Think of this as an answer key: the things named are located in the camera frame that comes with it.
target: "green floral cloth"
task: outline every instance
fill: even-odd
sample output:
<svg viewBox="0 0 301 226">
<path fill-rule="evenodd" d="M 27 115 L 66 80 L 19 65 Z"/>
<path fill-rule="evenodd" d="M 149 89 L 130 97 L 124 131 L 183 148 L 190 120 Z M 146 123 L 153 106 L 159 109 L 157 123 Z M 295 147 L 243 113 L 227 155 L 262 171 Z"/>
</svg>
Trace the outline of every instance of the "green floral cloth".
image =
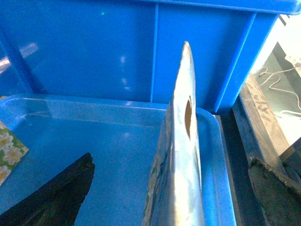
<svg viewBox="0 0 301 226">
<path fill-rule="evenodd" d="M 28 148 L 0 121 L 0 186 Z"/>
</svg>

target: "blue plastic tray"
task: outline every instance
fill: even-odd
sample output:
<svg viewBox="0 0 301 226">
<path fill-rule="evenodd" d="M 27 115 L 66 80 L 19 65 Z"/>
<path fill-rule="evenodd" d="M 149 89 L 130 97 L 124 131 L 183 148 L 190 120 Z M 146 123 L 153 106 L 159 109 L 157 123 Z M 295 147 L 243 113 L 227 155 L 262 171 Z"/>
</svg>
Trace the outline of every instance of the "blue plastic tray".
<svg viewBox="0 0 301 226">
<path fill-rule="evenodd" d="M 197 107 L 228 113 L 278 15 L 300 10 L 300 0 L 2 0 L 0 96 L 167 104 L 188 41 Z"/>
<path fill-rule="evenodd" d="M 0 187 L 0 213 L 86 152 L 96 165 L 76 226 L 141 225 L 151 163 L 167 105 L 86 97 L 15 95 L 0 120 L 29 152 Z M 207 226 L 234 226 L 219 125 L 197 109 Z"/>
</svg>

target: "blue plastic crate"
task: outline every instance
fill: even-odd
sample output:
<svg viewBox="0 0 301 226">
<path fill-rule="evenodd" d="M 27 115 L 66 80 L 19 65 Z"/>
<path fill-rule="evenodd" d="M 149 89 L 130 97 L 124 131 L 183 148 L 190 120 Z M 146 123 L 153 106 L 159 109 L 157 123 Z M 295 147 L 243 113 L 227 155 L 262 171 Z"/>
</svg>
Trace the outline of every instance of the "blue plastic crate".
<svg viewBox="0 0 301 226">
<path fill-rule="evenodd" d="M 278 14 L 300 10 L 298 0 L 1 1 L 0 96 L 10 97 L 0 120 L 30 150 L 0 187 L 0 213 L 91 152 L 95 178 L 76 225 L 140 225 L 187 40 L 206 223 L 234 226 L 210 113 L 229 112 Z"/>
</svg>

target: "white cable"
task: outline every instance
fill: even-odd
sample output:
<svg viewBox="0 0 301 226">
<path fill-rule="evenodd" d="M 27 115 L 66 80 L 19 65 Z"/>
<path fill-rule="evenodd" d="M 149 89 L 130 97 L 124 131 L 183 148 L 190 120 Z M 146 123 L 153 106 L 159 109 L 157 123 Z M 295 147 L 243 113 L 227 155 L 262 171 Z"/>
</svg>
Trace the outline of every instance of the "white cable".
<svg viewBox="0 0 301 226">
<path fill-rule="evenodd" d="M 291 68 L 291 69 L 288 69 L 288 70 L 285 70 L 285 71 L 279 71 L 279 72 L 274 72 L 274 73 L 269 73 L 269 72 L 267 72 L 267 71 L 268 71 L 268 68 L 267 68 L 266 66 L 264 66 L 264 67 L 266 68 L 266 71 L 260 73 L 260 74 L 259 74 L 259 77 L 261 77 L 261 76 L 264 75 L 264 74 L 270 74 L 270 76 L 269 76 L 269 77 L 268 77 L 268 78 L 267 78 L 260 86 L 262 86 L 263 84 L 265 84 L 272 76 L 274 76 L 274 75 L 277 74 L 277 75 L 279 76 L 278 80 L 277 80 L 276 82 L 272 83 L 272 84 L 269 86 L 269 88 L 270 88 L 270 89 L 273 89 L 273 90 L 278 90 L 278 91 L 282 91 L 282 92 L 294 94 L 294 95 L 297 97 L 297 106 L 298 106 L 298 108 L 299 108 L 300 111 L 301 111 L 301 107 L 300 107 L 300 99 L 299 99 L 299 96 L 298 96 L 295 92 L 291 92 L 291 91 L 288 91 L 288 90 L 285 90 L 285 89 L 278 89 L 278 88 L 274 88 L 274 87 L 273 87 L 274 85 L 276 85 L 276 84 L 280 81 L 280 75 L 279 75 L 278 73 L 291 71 L 291 70 L 295 69 L 295 67 L 293 67 L 293 68 Z M 300 118 L 301 118 L 301 113 L 299 113 L 299 112 L 293 112 L 293 111 L 289 111 L 289 110 L 282 110 L 282 111 L 280 112 L 281 115 L 284 115 L 284 113 L 295 114 L 295 115 L 298 115 L 297 117 L 300 117 Z"/>
</svg>

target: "floral paper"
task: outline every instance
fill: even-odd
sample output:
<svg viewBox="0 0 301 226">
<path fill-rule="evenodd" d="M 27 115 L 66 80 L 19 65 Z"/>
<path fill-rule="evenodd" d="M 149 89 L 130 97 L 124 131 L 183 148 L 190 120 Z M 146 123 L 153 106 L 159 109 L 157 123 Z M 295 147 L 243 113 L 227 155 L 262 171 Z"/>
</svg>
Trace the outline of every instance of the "floral paper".
<svg viewBox="0 0 301 226">
<path fill-rule="evenodd" d="M 0 186 L 28 148 L 0 121 Z"/>
</svg>

